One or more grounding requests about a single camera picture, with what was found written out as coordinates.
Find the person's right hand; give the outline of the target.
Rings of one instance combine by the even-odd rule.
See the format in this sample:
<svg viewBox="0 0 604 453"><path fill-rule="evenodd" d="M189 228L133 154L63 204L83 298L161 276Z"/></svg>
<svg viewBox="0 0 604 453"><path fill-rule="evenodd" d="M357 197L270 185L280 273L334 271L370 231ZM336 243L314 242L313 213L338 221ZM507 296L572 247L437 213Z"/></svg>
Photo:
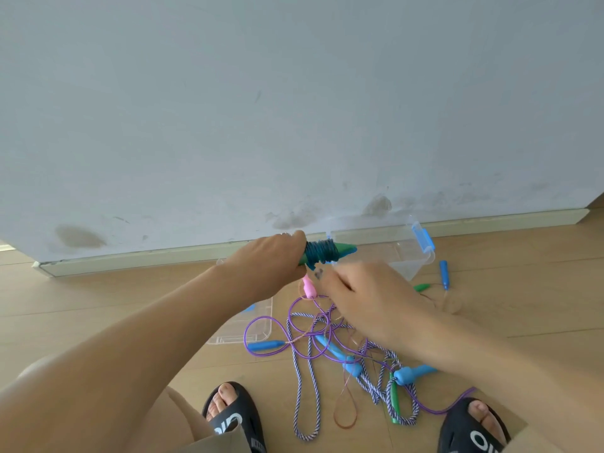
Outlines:
<svg viewBox="0 0 604 453"><path fill-rule="evenodd" d="M398 272L382 262L350 265L353 294L333 302L343 317L372 341L411 350L434 319L434 310Z"/></svg>

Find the person's left hand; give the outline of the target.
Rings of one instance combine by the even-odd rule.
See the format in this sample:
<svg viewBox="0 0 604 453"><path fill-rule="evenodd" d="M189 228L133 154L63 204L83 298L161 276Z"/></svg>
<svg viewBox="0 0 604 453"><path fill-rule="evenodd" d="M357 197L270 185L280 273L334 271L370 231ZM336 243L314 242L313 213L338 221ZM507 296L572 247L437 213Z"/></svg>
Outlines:
<svg viewBox="0 0 604 453"><path fill-rule="evenodd" d="M227 258L221 266L245 305L273 297L283 287L307 274L307 269L306 274L292 274L286 269L278 235L253 240Z"/></svg>

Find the person's right forearm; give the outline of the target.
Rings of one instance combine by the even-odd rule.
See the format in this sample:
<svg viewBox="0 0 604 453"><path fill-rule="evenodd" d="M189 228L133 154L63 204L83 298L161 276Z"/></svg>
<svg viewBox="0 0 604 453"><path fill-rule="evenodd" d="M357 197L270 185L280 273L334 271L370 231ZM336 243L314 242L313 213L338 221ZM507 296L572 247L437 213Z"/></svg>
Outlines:
<svg viewBox="0 0 604 453"><path fill-rule="evenodd" d="M564 453L604 453L604 377L519 349L466 320L412 305L401 347L456 374L523 418Z"/></svg>

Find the person's left forearm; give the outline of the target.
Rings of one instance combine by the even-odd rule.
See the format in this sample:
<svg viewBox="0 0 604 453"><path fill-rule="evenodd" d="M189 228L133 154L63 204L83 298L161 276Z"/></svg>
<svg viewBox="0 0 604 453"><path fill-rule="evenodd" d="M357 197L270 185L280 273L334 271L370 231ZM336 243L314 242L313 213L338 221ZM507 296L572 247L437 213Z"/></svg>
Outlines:
<svg viewBox="0 0 604 453"><path fill-rule="evenodd" d="M0 391L0 453L121 453L223 323L267 298L228 264L19 376Z"/></svg>

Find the clear plastic storage box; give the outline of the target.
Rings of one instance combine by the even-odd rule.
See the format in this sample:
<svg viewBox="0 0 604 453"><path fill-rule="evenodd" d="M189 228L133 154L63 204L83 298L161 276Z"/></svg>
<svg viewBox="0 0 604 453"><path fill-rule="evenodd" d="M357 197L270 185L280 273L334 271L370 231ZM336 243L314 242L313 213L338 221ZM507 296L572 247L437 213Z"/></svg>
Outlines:
<svg viewBox="0 0 604 453"><path fill-rule="evenodd" d="M381 261L408 281L435 259L432 238L419 220L411 214L404 214L401 223L396 225L337 230L327 235L336 243L353 244L357 247L357 251L344 257L340 260L341 263Z"/></svg>

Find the clear plastic box lid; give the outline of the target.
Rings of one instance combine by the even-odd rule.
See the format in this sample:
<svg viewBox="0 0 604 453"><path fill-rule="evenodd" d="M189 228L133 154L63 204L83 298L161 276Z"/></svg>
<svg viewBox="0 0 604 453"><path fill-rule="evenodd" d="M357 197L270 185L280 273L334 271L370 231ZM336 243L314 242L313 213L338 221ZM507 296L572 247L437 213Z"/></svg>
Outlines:
<svg viewBox="0 0 604 453"><path fill-rule="evenodd" d="M227 320L206 342L208 345L262 342L271 334L273 298L258 302Z"/></svg>

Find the white baseboard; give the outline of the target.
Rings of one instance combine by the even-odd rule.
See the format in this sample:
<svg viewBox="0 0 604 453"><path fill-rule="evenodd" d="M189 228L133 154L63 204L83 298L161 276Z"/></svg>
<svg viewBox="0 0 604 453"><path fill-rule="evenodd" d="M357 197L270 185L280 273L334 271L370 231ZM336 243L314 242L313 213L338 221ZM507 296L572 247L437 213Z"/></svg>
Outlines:
<svg viewBox="0 0 604 453"><path fill-rule="evenodd" d="M589 213L586 208L528 214L499 215L474 219L425 223L430 237L462 236L496 231L575 225ZM34 262L32 268L49 278L118 271L138 267L165 266L225 258L246 245L246 241L206 244L183 248L140 251L100 257Z"/></svg>

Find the person's left foot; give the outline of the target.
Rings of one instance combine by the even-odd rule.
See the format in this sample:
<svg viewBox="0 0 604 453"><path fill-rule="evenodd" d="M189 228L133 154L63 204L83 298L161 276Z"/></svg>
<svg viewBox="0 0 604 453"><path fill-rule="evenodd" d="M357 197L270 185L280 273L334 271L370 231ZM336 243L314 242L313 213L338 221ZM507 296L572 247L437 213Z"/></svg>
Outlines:
<svg viewBox="0 0 604 453"><path fill-rule="evenodd" d="M207 409L204 411L204 417L208 422L226 415L229 407L235 403L238 398L237 389L232 386L232 382L222 383L211 396Z"/></svg>

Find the person's foot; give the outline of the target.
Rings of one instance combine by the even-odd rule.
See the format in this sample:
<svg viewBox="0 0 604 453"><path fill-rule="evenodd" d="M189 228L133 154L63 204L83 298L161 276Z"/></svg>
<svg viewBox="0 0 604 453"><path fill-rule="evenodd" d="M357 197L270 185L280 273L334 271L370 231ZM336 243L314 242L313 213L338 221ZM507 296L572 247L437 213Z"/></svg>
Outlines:
<svg viewBox="0 0 604 453"><path fill-rule="evenodd" d="M232 382L222 383L211 396L207 409L204 411L204 417L208 422L226 415L229 407L235 403L238 398L237 389L232 386Z"/></svg>
<svg viewBox="0 0 604 453"><path fill-rule="evenodd" d="M480 400L472 401L467 408L468 413L478 421L503 446L507 445L506 435L502 424L495 418L489 406Z"/></svg>

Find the person's left black slipper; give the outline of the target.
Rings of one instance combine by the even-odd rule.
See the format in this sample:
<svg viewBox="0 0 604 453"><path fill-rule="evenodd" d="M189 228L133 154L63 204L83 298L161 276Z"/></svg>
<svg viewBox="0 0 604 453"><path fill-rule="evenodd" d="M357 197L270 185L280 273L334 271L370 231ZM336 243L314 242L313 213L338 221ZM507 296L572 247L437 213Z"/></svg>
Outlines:
<svg viewBox="0 0 604 453"><path fill-rule="evenodd" d="M239 383L234 381L229 382L232 382L232 386L237 389L238 398L235 403L229 407L226 415L222 415L220 418L208 422L209 425L213 428L215 434L218 435L233 432L235 428L241 427L250 448L260 453L267 453L260 415L252 396L246 388ZM201 415L204 419L204 411L207 409L209 400L218 387L213 390L204 404L201 411Z"/></svg>

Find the person's black slipper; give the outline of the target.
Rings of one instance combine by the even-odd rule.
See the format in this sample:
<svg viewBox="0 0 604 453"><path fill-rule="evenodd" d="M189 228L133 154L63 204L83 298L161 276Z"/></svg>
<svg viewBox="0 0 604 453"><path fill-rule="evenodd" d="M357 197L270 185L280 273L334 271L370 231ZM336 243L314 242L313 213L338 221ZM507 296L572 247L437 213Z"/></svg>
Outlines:
<svg viewBox="0 0 604 453"><path fill-rule="evenodd" d="M477 400L464 397L447 413L440 429L437 453L493 453L502 452L510 441L510 434L498 414L491 409L495 418L502 424L507 445L503 446L467 411L468 405Z"/></svg>
<svg viewBox="0 0 604 453"><path fill-rule="evenodd" d="M213 428L215 434L218 435L233 432L235 428L241 427L250 448L260 453L267 453L260 415L252 396L246 388L239 383L234 381L229 382L232 382L232 386L237 389L238 398L235 403L229 407L226 415L222 415L220 418L208 422L209 425ZM204 411L207 409L209 400L218 387L213 390L204 404L201 411L201 415L204 419Z"/></svg>

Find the beige shorts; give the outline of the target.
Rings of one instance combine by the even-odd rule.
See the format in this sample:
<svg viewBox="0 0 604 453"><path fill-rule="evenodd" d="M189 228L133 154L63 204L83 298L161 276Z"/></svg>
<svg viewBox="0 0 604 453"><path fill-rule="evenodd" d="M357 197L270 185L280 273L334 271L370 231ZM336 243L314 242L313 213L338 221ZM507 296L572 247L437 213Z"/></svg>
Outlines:
<svg viewBox="0 0 604 453"><path fill-rule="evenodd" d="M169 453L260 453L250 448L241 427L233 432L215 434ZM523 429L502 452L493 453L566 453L531 427Z"/></svg>

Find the person's right black slipper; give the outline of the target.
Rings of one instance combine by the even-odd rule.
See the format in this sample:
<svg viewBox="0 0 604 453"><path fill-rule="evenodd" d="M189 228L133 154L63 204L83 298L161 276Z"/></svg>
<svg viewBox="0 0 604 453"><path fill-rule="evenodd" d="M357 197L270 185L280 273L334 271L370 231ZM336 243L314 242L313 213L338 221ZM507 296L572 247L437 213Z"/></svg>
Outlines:
<svg viewBox="0 0 604 453"><path fill-rule="evenodd" d="M510 441L510 434L498 414L491 409L495 418L502 424L507 445L503 446L467 411L468 405L477 400L464 397L447 413L440 429L437 453L493 453L502 452Z"/></svg>

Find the person's right foot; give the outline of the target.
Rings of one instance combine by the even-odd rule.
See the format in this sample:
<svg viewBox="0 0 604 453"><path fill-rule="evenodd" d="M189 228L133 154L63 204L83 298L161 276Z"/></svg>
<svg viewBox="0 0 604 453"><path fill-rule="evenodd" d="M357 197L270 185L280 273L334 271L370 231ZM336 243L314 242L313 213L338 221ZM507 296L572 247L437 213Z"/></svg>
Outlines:
<svg viewBox="0 0 604 453"><path fill-rule="evenodd" d="M480 400L472 401L467 408L468 413L478 421L503 446L507 445L506 435L502 424L495 418L489 406Z"/></svg>

